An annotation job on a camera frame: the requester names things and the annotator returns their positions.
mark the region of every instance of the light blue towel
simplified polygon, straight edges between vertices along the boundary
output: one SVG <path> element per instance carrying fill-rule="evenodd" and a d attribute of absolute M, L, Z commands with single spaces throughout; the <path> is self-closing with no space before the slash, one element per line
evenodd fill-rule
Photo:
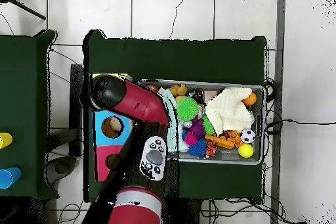
<path fill-rule="evenodd" d="M 179 124 L 176 112 L 176 101 L 169 89 L 160 88 L 157 94 L 162 98 L 169 115 L 169 127 L 167 134 L 168 152 L 177 152 L 176 131 L 178 131 L 178 150 L 187 152 L 189 146 L 182 139 L 182 126 Z"/>

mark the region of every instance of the white cloth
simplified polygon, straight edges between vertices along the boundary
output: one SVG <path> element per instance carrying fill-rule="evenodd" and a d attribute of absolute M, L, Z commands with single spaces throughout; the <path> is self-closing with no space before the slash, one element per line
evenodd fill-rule
<path fill-rule="evenodd" d="M 242 102 L 251 93 L 250 88 L 226 88 L 207 103 L 205 113 L 217 135 L 224 130 L 251 128 L 251 115 Z"/>
<path fill-rule="evenodd" d="M 178 151 L 187 152 L 189 146 L 182 139 L 182 126 L 175 117 L 176 100 L 169 89 L 159 88 L 157 94 L 162 98 L 163 103 L 168 111 L 169 126 L 167 132 L 168 152 L 177 152 L 176 130 L 178 131 Z"/>

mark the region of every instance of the gray bin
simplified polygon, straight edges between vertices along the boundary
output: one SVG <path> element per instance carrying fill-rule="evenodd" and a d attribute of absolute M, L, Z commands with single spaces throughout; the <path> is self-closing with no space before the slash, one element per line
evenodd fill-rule
<path fill-rule="evenodd" d="M 263 141 L 265 127 L 265 112 L 266 112 L 266 90 L 263 86 L 258 85 L 239 85 L 239 84 L 221 84 L 193 81 L 174 81 L 174 80 L 152 80 L 142 79 L 139 85 L 145 87 L 148 84 L 154 84 L 162 88 L 170 88 L 172 84 L 186 84 L 188 91 L 194 89 L 203 89 L 204 91 L 220 90 L 227 87 L 251 88 L 257 96 L 257 101 L 254 105 L 248 106 L 247 109 L 253 112 L 255 122 L 252 125 L 252 130 L 255 132 L 255 141 L 251 144 L 254 148 L 254 153 L 250 158 L 242 158 L 238 149 L 234 147 L 228 150 L 223 147 L 218 147 L 215 156 L 205 158 L 204 156 L 192 156 L 188 153 L 169 153 L 168 158 L 179 158 L 181 162 L 205 162 L 205 163 L 220 163 L 220 164 L 240 164 L 240 165 L 257 165 L 263 158 Z"/>

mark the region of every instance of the green table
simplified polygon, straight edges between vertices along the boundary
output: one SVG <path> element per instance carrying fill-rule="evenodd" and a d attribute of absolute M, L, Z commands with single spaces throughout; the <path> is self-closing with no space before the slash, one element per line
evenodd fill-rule
<path fill-rule="evenodd" d="M 264 85 L 266 39 L 209 41 L 106 39 L 91 30 L 84 40 L 84 73 L 127 73 L 141 78 Z M 102 183 L 93 170 L 92 114 L 89 123 L 89 201 L 97 198 Z M 168 163 L 167 173 L 171 172 Z M 180 162 L 181 198 L 250 197 L 258 204 L 262 196 L 262 163 L 256 166 Z"/>
<path fill-rule="evenodd" d="M 0 36 L 0 132 L 13 136 L 0 149 L 0 168 L 19 167 L 21 178 L 0 196 L 58 198 L 45 180 L 47 152 L 47 51 L 55 32 Z"/>

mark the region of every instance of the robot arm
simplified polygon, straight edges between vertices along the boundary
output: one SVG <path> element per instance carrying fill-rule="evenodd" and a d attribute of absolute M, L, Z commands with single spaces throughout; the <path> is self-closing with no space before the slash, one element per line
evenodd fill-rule
<path fill-rule="evenodd" d="M 108 224 L 160 224 L 168 127 L 161 98 L 109 75 L 95 77 L 89 94 L 93 110 L 110 110 L 137 122 L 117 177 L 99 196 L 114 203 Z"/>

